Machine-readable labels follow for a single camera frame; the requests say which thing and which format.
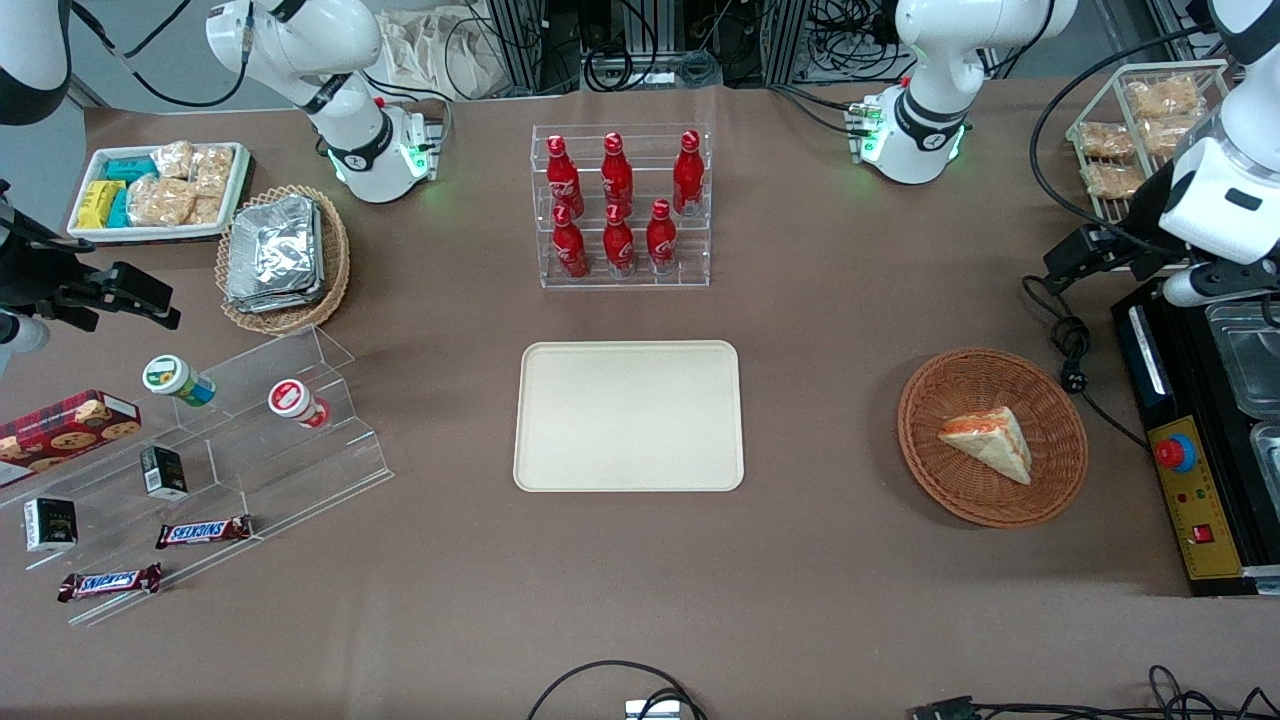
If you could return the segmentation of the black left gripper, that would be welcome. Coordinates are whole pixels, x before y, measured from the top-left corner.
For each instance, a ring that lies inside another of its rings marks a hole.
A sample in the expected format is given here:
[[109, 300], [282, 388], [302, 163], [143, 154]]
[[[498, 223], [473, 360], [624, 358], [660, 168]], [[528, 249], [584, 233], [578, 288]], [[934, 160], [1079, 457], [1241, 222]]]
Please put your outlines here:
[[1044, 254], [1044, 287], [1061, 296], [1075, 282], [1096, 272], [1128, 270], [1135, 281], [1157, 275], [1166, 266], [1185, 268], [1190, 258], [1187, 243], [1157, 225], [1128, 229], [1135, 240], [1117, 231], [1084, 224], [1071, 233], [1071, 249], [1051, 249]]

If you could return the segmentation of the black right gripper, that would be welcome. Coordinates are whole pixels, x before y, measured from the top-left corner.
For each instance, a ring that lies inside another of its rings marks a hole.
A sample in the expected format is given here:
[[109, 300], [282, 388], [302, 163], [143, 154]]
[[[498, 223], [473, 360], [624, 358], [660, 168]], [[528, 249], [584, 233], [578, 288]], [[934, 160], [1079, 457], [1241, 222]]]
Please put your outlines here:
[[63, 322], [83, 332], [96, 332], [101, 313], [141, 316], [168, 331], [179, 327], [182, 314], [172, 307], [172, 287], [129, 263], [113, 263], [96, 273], [99, 299], [78, 296], [77, 284], [95, 273], [78, 256], [95, 250], [88, 241], [67, 245], [33, 231], [5, 228], [3, 310]]

